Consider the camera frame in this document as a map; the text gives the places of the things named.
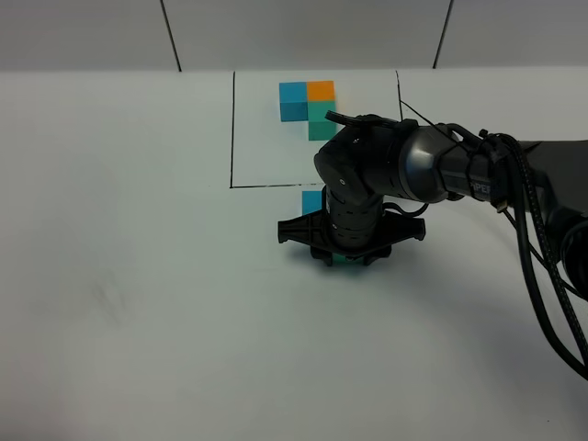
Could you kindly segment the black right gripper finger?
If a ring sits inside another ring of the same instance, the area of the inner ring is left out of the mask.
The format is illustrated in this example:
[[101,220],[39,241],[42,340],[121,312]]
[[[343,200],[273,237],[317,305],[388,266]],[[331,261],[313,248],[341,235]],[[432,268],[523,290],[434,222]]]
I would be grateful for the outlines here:
[[362,264],[364,266],[369,266],[372,263],[376,262],[379,259],[386,259],[389,258],[391,254],[391,246],[387,245],[385,247],[382,247],[378,250],[374,250],[368,254],[365,254],[363,256],[363,261]]
[[322,261],[326,266],[332,266],[334,263],[333,253],[320,247],[311,247],[311,257]]

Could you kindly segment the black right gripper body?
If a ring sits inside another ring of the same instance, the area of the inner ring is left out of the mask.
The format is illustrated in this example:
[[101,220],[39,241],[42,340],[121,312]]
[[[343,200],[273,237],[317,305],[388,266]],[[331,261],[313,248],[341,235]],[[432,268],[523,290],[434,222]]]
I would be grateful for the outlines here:
[[422,215],[425,207],[406,211],[383,196],[372,196],[353,205],[322,190],[322,209],[277,223],[277,240],[292,241],[310,248],[320,247],[333,254],[364,256],[387,245],[425,237]]

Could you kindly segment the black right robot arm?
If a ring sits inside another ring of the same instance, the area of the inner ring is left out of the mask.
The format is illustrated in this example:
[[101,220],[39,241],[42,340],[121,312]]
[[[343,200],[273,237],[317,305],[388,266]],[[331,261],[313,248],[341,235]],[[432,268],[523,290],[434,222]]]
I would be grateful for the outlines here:
[[[522,155],[538,197],[548,244],[576,292],[587,293],[587,144],[525,141]],[[498,210],[514,205],[516,163],[506,143],[456,124],[421,126],[412,119],[343,128],[315,154],[324,183],[322,207],[277,226],[281,242],[310,247],[331,264],[335,255],[370,264],[395,243],[424,238],[418,213],[395,198],[422,204],[470,197]]]

